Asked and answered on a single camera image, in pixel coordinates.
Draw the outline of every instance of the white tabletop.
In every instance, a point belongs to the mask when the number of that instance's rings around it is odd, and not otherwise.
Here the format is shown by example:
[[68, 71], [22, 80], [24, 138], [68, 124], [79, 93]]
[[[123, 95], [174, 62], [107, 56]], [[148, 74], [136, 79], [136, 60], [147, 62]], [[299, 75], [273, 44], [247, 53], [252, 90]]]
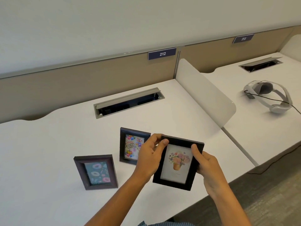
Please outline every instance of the white tabletop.
[[[282, 64], [248, 73], [239, 65], [268, 57], [281, 57]], [[273, 114], [255, 99], [243, 93], [244, 86], [253, 80], [267, 80], [287, 88], [293, 105], [301, 111], [301, 63], [281, 53], [217, 68], [204, 75], [236, 105], [235, 115], [224, 126], [226, 132], [241, 145], [255, 165], [261, 165], [301, 141], [301, 115], [291, 108], [284, 114]], [[267, 97], [281, 98], [275, 93]], [[279, 104], [266, 99], [268, 103]]]
[[[158, 87], [165, 99], [100, 119], [93, 104]], [[176, 80], [58, 109], [35, 121], [0, 124], [2, 225], [82, 226], [117, 189], [86, 191], [74, 156], [112, 154], [119, 187], [135, 166], [119, 162], [120, 127], [201, 141], [228, 182], [254, 165]], [[122, 225], [164, 221], [207, 196], [201, 175], [191, 191], [150, 182]]]

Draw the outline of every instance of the hand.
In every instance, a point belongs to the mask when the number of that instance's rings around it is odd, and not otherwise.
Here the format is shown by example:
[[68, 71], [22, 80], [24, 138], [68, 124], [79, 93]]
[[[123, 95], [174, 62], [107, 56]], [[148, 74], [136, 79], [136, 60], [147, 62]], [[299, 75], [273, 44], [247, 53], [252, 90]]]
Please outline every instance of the hand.
[[133, 176], [148, 182], [157, 171], [164, 148], [168, 145], [167, 139], [161, 140], [161, 134], [152, 136], [141, 145], [136, 168]]
[[222, 195], [224, 191], [229, 190], [230, 187], [216, 157], [205, 151], [201, 154], [195, 144], [191, 146], [191, 150], [200, 164], [197, 172], [203, 175], [204, 185], [209, 196], [214, 200], [217, 196]]

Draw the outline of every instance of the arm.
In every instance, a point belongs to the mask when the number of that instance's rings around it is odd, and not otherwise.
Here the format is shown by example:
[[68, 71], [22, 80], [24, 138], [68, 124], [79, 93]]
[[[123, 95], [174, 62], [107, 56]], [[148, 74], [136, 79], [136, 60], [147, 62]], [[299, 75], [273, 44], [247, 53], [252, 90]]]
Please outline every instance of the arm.
[[153, 134], [141, 146], [138, 162], [132, 176], [85, 226], [121, 225], [138, 194], [159, 167], [162, 151], [168, 144], [168, 140], [162, 140], [159, 143], [160, 139], [161, 134]]
[[213, 199], [224, 226], [251, 226], [251, 223], [233, 194], [217, 159], [204, 152], [201, 154], [195, 144], [192, 154], [199, 162], [198, 173], [204, 177], [207, 193]]

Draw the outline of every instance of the striped shirt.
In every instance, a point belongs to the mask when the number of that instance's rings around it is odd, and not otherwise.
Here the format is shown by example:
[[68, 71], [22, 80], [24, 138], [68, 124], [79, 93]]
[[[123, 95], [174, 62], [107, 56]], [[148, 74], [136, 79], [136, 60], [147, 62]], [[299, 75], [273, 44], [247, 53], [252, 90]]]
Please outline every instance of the striped shirt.
[[191, 223], [176, 223], [176, 222], [162, 222], [157, 224], [147, 225], [144, 221], [142, 221], [138, 226], [194, 226]]

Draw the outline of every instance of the cable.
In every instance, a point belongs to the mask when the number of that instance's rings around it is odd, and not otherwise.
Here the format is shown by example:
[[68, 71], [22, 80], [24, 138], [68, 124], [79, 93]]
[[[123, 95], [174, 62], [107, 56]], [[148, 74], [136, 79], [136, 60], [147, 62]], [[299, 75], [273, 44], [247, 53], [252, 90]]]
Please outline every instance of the cable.
[[290, 153], [293, 153], [295, 150], [297, 150], [299, 147], [301, 147], [301, 145], [299, 145], [298, 147], [296, 147], [294, 150], [284, 154], [283, 156], [281, 156], [279, 159], [277, 159], [275, 162], [272, 162], [264, 171], [262, 171], [261, 173], [248, 173], [247, 174], [250, 174], [250, 175], [262, 175], [264, 172], [266, 172], [274, 163], [278, 162], [280, 159], [282, 159], [284, 156], [290, 154]]
[[[261, 95], [258, 95], [258, 94], [252, 94], [252, 93], [248, 93], [247, 92], [247, 90], [245, 90], [244, 91], [246, 94], [250, 94], [250, 95], [254, 95], [254, 96], [258, 96], [258, 97], [262, 97], [262, 98], [266, 98], [266, 99], [270, 99], [270, 100], [273, 100], [273, 101], [278, 101], [278, 102], [284, 102], [284, 103], [287, 103], [287, 104], [289, 104], [288, 102], [285, 102], [285, 101], [281, 101], [281, 100], [276, 100], [276, 99], [272, 99], [272, 98], [267, 98], [267, 97], [264, 97], [264, 96], [261, 96]], [[300, 113], [299, 112], [299, 110], [298, 109], [296, 109], [296, 107], [295, 106], [293, 106], [292, 105], [292, 107], [298, 112], [298, 113]]]

